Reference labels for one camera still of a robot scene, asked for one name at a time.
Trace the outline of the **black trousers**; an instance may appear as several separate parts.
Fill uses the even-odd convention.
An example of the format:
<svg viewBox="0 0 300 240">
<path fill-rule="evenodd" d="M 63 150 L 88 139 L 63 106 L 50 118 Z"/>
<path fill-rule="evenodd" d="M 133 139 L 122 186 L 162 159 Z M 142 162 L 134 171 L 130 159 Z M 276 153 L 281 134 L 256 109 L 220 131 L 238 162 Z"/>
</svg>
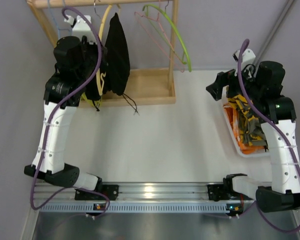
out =
<svg viewBox="0 0 300 240">
<path fill-rule="evenodd" d="M 100 67 L 93 79 L 86 87 L 83 98 L 100 110 L 103 95 L 112 92 L 124 100 L 138 114 L 136 102 L 125 93 L 130 76 L 131 65 L 128 44 L 124 29 L 117 13 L 110 19 L 105 45 L 102 47 Z"/>
</svg>

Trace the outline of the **cream yellow hanger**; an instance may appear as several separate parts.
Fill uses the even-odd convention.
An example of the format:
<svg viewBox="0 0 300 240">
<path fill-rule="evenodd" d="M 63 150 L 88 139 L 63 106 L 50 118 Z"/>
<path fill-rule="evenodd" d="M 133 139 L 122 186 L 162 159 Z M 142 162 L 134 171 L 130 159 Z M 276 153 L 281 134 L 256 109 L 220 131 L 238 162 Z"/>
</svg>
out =
<svg viewBox="0 0 300 240">
<path fill-rule="evenodd" d="M 112 8 L 112 4 L 109 4 L 106 7 L 103 16 L 100 18 L 100 26 L 98 30 L 98 39 L 101 44 L 101 64 L 95 75 L 96 99 L 98 101 L 100 101 L 103 95 L 107 92 L 112 91 L 117 95 L 119 94 L 118 85 L 120 79 L 120 68 L 116 63 L 116 60 L 118 60 L 118 54 L 114 48 L 115 37 L 113 36 L 113 32 L 116 34 L 116 30 L 114 30 L 113 26 L 110 26 L 108 29 L 105 45 L 102 43 L 106 21 Z"/>
</svg>

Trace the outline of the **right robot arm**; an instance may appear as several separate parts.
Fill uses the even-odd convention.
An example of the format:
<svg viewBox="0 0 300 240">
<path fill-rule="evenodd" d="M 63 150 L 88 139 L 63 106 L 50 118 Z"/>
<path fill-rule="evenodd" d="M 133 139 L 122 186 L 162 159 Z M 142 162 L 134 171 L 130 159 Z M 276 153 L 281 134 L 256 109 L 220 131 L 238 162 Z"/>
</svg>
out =
<svg viewBox="0 0 300 240">
<path fill-rule="evenodd" d="M 283 65 L 263 61 L 258 68 L 248 64 L 242 71 L 221 71 L 206 87 L 214 100 L 223 89 L 230 101 L 242 96 L 239 107 L 259 127 L 270 155 L 272 181 L 263 185 L 246 174 L 231 174 L 230 189 L 255 199 L 264 213 L 300 209 L 300 158 L 296 141 L 296 111 L 293 101 L 282 95 L 286 75 Z"/>
</svg>

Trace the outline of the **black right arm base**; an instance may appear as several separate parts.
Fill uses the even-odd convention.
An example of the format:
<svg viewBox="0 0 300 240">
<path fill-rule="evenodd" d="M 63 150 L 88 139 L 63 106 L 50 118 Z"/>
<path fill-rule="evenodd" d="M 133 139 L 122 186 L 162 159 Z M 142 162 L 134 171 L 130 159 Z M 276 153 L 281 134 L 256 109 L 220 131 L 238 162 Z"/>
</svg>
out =
<svg viewBox="0 0 300 240">
<path fill-rule="evenodd" d="M 208 184 L 207 193 L 208 199 L 215 202 L 230 200 L 233 197 L 230 190 L 223 184 Z"/>
</svg>

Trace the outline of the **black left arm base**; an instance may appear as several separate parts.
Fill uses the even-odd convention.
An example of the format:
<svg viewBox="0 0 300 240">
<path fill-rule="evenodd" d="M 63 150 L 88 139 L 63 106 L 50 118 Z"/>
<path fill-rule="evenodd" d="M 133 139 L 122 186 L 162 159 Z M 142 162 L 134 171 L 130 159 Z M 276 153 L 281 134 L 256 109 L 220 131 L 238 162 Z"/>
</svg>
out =
<svg viewBox="0 0 300 240">
<path fill-rule="evenodd" d="M 103 184 L 97 191 L 100 194 L 105 195 L 110 201 L 115 201 L 119 195 L 119 186 L 117 184 Z M 103 196 L 90 193 L 87 191 L 76 189 L 75 197 L 76 201 L 102 201 L 105 200 Z"/>
</svg>

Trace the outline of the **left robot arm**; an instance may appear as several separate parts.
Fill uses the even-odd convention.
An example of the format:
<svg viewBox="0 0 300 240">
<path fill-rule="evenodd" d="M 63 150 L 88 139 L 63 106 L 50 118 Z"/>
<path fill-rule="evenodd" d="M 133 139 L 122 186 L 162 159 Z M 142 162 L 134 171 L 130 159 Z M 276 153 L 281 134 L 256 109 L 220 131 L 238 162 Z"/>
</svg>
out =
<svg viewBox="0 0 300 240">
<path fill-rule="evenodd" d="M 45 84 L 44 119 L 39 146 L 24 174 L 63 188 L 95 190 L 102 180 L 65 163 L 65 146 L 72 118 L 88 81 L 96 77 L 102 59 L 100 41 L 66 36 L 53 50 L 55 72 Z"/>
</svg>

